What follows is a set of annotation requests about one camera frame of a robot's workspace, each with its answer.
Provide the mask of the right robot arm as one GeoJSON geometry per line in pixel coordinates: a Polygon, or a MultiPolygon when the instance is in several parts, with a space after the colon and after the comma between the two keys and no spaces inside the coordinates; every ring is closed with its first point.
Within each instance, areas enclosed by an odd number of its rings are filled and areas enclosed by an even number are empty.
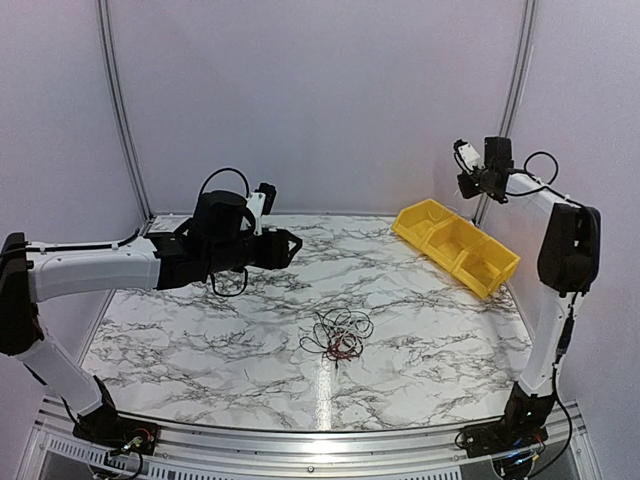
{"type": "Polygon", "coordinates": [[[507,137],[486,138],[482,153],[459,139],[453,144],[453,157],[461,170],[458,186],[464,198],[485,194],[500,204],[524,199],[548,216],[537,258],[543,302],[530,357],[501,418],[461,431],[467,449],[522,448],[542,436],[549,414],[560,402],[561,363],[582,298],[599,272],[601,216],[596,208],[556,191],[526,166],[516,168],[507,137]]]}

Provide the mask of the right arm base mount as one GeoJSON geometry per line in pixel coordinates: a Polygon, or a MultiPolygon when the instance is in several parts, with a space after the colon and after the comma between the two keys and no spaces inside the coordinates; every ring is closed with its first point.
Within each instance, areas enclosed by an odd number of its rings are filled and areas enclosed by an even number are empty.
{"type": "Polygon", "coordinates": [[[528,479],[541,455],[546,451],[545,427],[511,432],[500,421],[464,426],[454,444],[469,459],[489,456],[498,479],[528,479]]]}

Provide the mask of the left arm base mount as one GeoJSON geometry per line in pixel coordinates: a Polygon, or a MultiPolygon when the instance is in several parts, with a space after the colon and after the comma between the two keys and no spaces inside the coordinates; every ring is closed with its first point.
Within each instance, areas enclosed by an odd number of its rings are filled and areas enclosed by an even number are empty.
{"type": "Polygon", "coordinates": [[[137,460],[132,471],[124,468],[119,473],[96,471],[89,466],[95,479],[138,479],[140,477],[143,473],[145,457],[152,455],[155,451],[160,433],[158,424],[120,416],[102,423],[74,417],[71,419],[74,422],[73,435],[76,438],[108,449],[104,458],[106,466],[118,457],[132,456],[137,460]]]}

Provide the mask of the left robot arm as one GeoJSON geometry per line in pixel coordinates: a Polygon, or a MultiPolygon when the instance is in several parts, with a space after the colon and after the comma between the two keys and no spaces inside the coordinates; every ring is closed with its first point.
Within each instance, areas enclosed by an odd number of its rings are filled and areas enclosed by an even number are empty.
{"type": "Polygon", "coordinates": [[[39,322],[40,303],[102,290],[171,290],[213,282],[219,272],[287,268],[302,240],[269,229],[274,186],[244,194],[200,190],[195,210],[172,232],[134,233],[88,244],[30,242],[10,234],[1,250],[1,352],[20,361],[75,411],[77,436],[119,444],[138,425],[121,417],[102,381],[90,375],[39,322]]]}

